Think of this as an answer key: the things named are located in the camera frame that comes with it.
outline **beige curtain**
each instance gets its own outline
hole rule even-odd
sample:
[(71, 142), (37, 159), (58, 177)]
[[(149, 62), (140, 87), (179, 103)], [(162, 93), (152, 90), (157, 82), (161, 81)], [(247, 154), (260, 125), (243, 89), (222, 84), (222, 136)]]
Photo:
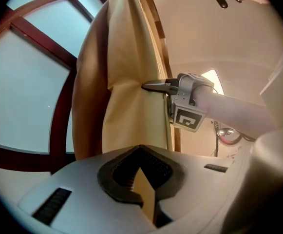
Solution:
[(140, 0), (109, 0), (94, 19), (73, 94), (77, 159), (138, 144), (173, 149), (165, 95), (141, 88), (166, 78), (151, 24)]

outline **black slot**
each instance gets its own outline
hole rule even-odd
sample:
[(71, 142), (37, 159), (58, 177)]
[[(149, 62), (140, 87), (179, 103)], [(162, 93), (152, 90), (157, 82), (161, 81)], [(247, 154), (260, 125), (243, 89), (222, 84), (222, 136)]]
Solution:
[(58, 188), (33, 214), (33, 218), (46, 225), (50, 225), (70, 194), (71, 191)]
[(204, 168), (211, 169), (221, 173), (225, 173), (228, 170), (228, 167), (218, 166), (213, 164), (207, 164)]

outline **white ceiling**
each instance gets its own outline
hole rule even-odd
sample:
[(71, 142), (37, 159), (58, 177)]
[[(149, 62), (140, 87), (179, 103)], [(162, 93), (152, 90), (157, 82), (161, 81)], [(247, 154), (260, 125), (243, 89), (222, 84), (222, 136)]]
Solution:
[(283, 24), (270, 5), (154, 0), (173, 75), (215, 69), (224, 93), (263, 104), (259, 92), (283, 55)]

